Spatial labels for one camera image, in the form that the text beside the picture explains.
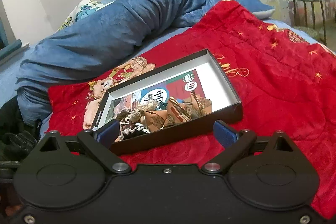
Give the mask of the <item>cream lace scrunchie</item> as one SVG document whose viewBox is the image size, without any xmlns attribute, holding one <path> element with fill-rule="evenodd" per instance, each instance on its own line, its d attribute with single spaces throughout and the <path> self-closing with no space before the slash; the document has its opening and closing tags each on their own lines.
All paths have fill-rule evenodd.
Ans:
<svg viewBox="0 0 336 224">
<path fill-rule="evenodd" d="M 138 122 L 140 118 L 144 115 L 146 111 L 153 111 L 159 106 L 159 103 L 156 101 L 149 101 L 145 105 L 138 105 L 134 110 L 131 111 L 128 118 L 132 123 Z"/>
</svg>

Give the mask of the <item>black white lace scrunchie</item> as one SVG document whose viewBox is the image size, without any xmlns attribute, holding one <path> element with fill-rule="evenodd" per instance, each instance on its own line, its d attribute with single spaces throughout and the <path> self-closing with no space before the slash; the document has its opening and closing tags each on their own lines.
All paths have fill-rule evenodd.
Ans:
<svg viewBox="0 0 336 224">
<path fill-rule="evenodd" d="M 146 135 L 150 130 L 146 127 L 145 122 L 141 122 L 143 116 L 142 110 L 123 109 L 116 116 L 119 121 L 120 133 L 115 142 Z"/>
</svg>

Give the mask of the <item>brown paper sachet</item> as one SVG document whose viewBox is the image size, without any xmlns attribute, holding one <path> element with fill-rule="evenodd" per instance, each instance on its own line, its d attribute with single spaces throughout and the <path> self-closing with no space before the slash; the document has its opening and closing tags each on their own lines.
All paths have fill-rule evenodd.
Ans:
<svg viewBox="0 0 336 224">
<path fill-rule="evenodd" d="M 183 101 L 184 109 L 191 118 L 199 118 L 212 113 L 211 100 L 196 94 L 194 91 L 190 93 L 189 98 Z"/>
<path fill-rule="evenodd" d="M 178 124 L 192 120 L 186 110 L 177 102 L 174 97 L 170 97 L 168 99 L 166 110 L 169 124 Z"/>
<path fill-rule="evenodd" d="M 150 132 L 156 132 L 163 128 L 165 121 L 167 119 L 166 110 L 152 110 L 144 111 L 143 116 L 145 117 L 146 127 Z"/>
</svg>

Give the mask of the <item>black cardboard box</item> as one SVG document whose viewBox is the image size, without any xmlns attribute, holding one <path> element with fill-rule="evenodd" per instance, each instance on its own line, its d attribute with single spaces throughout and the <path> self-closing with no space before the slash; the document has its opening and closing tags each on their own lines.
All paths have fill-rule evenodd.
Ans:
<svg viewBox="0 0 336 224">
<path fill-rule="evenodd" d="M 239 121 L 242 102 L 209 50 L 161 67 L 142 56 L 91 85 L 83 127 L 123 155 L 210 132 Z"/>
</svg>

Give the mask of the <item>red embroidered quilt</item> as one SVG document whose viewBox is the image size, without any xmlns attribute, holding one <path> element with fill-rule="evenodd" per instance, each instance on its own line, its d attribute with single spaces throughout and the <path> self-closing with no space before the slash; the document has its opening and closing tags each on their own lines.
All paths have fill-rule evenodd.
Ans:
<svg viewBox="0 0 336 224">
<path fill-rule="evenodd" d="M 118 83 L 208 49 L 239 95 L 234 128 L 261 136 L 286 132 L 319 175 L 313 208 L 335 215 L 335 55 L 293 31 L 268 24 L 234 0 L 218 2 L 183 34 L 105 71 Z"/>
</svg>

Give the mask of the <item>colourful history book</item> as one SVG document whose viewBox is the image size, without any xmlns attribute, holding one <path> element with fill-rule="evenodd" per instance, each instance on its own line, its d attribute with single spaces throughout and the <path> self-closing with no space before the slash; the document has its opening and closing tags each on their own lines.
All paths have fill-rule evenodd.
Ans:
<svg viewBox="0 0 336 224">
<path fill-rule="evenodd" d="M 146 105 L 151 100 L 158 102 L 156 110 L 165 110 L 170 97 L 173 97 L 182 106 L 189 105 L 192 94 L 195 94 L 197 98 L 205 98 L 196 69 L 180 73 L 118 98 L 110 95 L 105 104 L 100 125 L 116 119 L 123 109 L 134 110 L 136 106 Z"/>
</svg>

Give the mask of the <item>blue blanket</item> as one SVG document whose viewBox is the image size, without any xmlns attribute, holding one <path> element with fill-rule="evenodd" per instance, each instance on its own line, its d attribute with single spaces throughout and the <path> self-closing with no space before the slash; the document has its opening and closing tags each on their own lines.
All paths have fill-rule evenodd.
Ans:
<svg viewBox="0 0 336 224">
<path fill-rule="evenodd" d="M 149 36 L 170 27 L 190 27 L 221 0 L 115 0 L 41 40 L 19 67 L 16 90 L 23 121 L 34 125 L 52 112 L 48 89 L 95 78 L 120 65 Z M 272 6 L 235 0 L 260 19 Z"/>
</svg>

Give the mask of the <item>floral patterned pillow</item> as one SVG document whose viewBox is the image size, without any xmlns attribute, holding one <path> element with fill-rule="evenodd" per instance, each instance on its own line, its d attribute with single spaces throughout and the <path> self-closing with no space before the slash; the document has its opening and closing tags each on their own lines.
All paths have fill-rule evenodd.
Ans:
<svg viewBox="0 0 336 224">
<path fill-rule="evenodd" d="M 82 20 L 97 10 L 102 9 L 105 5 L 101 2 L 92 0 L 82 0 L 67 16 L 58 31 L 63 30 L 69 26 L 74 25 L 79 20 Z"/>
</svg>

